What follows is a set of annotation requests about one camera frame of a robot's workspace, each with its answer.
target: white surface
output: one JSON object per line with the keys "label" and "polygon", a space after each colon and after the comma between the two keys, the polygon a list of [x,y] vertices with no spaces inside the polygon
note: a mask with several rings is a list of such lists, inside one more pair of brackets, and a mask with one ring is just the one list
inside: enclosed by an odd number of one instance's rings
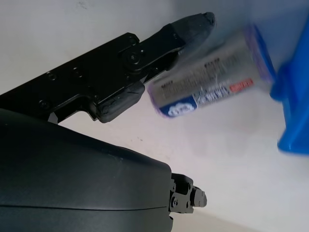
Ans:
{"label": "white surface", "polygon": [[[143,40],[205,11],[217,17],[213,40],[257,20],[278,67],[308,8],[305,0],[2,0],[0,93],[127,31]],[[79,113],[62,126],[167,162],[205,190],[208,206],[196,216],[174,216],[174,231],[308,231],[309,158],[278,152],[282,107],[261,91],[174,120],[158,116],[144,94],[111,123]]]}

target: black metal bracket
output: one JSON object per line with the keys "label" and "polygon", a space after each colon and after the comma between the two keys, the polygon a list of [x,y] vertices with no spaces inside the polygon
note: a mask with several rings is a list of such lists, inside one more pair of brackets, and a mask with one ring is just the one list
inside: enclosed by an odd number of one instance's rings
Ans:
{"label": "black metal bracket", "polygon": [[169,211],[181,214],[193,213],[193,207],[205,207],[205,192],[193,185],[185,175],[172,173],[169,195]]}
{"label": "black metal bracket", "polygon": [[0,108],[59,123],[78,111],[113,120],[139,101],[144,83],[169,69],[185,42],[171,24],[140,43],[126,33],[3,95]]}

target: spray can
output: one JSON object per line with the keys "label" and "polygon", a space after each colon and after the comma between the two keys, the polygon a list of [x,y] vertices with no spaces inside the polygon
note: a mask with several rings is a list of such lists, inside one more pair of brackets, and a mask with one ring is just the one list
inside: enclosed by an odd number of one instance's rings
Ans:
{"label": "spray can", "polygon": [[148,92],[162,115],[177,117],[274,78],[266,45],[250,25],[200,61],[153,81]]}

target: product label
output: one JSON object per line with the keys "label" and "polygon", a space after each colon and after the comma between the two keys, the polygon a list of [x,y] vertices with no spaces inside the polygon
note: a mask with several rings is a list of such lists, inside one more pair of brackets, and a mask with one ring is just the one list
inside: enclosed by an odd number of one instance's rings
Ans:
{"label": "product label", "polygon": [[230,91],[226,87],[219,87],[213,91],[200,90],[193,94],[194,100],[198,105],[217,101],[221,98],[225,98],[230,94]]}
{"label": "product label", "polygon": [[243,89],[248,88],[249,86],[252,86],[252,85],[253,85],[253,80],[251,80],[249,78],[249,79],[244,80],[242,82],[231,85],[230,90],[233,93],[236,93],[236,92],[242,91]]}

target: blue plastic container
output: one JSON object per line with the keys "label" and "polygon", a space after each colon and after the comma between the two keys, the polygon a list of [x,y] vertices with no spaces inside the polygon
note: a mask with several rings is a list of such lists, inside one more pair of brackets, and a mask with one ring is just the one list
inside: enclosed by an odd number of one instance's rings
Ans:
{"label": "blue plastic container", "polygon": [[294,57],[280,68],[270,95],[283,104],[286,129],[279,149],[309,154],[309,19]]}

